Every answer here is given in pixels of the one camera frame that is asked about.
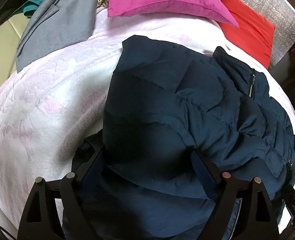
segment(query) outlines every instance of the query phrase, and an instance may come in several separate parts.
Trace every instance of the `screw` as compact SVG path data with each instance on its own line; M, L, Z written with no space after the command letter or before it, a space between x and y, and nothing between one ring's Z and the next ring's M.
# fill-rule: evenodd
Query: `screw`
M69 172L68 174L67 174L67 178L68 179L73 179L75 177L75 173L74 172Z
M226 179L229 179L229 178L231 177L230 173L228 173L228 172L226 172L226 171L223 172L222 176L223 176L224 178L226 178Z
M35 183L40 183L43 181L43 178L42 177L36 177L35 178Z
M259 177L255 177L254 178L254 181L257 183L257 184L260 184L262 182L262 180L259 178Z

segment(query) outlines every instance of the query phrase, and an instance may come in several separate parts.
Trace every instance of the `red pillow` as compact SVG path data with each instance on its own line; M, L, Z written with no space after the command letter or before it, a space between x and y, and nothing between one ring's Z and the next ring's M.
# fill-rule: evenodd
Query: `red pillow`
M240 28L219 23L225 37L266 69L271 61L275 26L240 0L221 0Z

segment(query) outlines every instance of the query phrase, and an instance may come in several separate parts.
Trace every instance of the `gray garment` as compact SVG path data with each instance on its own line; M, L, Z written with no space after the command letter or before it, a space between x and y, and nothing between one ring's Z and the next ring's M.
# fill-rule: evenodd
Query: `gray garment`
M33 61L92 35L97 0L45 0L25 28L16 54L19 73Z

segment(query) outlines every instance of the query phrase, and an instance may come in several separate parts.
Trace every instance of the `puffer jacket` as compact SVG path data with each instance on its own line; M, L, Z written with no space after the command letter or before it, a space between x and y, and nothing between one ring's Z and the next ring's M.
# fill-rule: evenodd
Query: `puffer jacket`
M143 36L125 40L103 141L107 168L83 203L103 239L197 239L215 204L192 168L195 148L238 179L260 177L271 199L295 182L287 113L269 96L265 75L221 47L211 58ZM275 203L280 218L284 207Z

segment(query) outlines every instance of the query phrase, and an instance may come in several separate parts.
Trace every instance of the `fleece blanket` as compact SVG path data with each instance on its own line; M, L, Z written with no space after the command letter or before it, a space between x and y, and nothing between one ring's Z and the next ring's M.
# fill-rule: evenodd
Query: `fleece blanket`
M295 112L281 87L259 62L227 41L214 21L173 13L108 18L107 9L100 8L87 41L31 63L0 88L0 208L16 228L35 177L61 179L79 142L102 128L122 41L135 34L209 56L221 46L263 72L270 96L287 111L295 134ZM62 217L62 204L57 206ZM284 209L280 231L288 222Z

